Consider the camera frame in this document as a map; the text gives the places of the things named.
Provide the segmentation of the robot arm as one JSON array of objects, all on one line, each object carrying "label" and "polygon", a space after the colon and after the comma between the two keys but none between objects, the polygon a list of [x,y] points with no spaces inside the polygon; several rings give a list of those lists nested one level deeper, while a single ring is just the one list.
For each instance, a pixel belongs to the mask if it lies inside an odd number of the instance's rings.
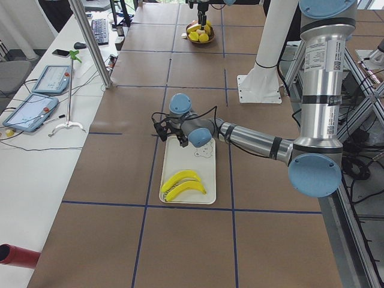
[{"label": "robot arm", "polygon": [[193,111],[185,94],[171,98],[169,112],[154,128],[166,140],[197,148],[217,138],[250,154],[282,161],[292,186],[311,197],[326,197],[342,180],[343,146],[337,137],[346,40],[355,29],[356,1],[271,1],[254,68],[238,77],[242,103],[277,102],[275,72],[296,10],[305,45],[300,135],[289,141]]}]

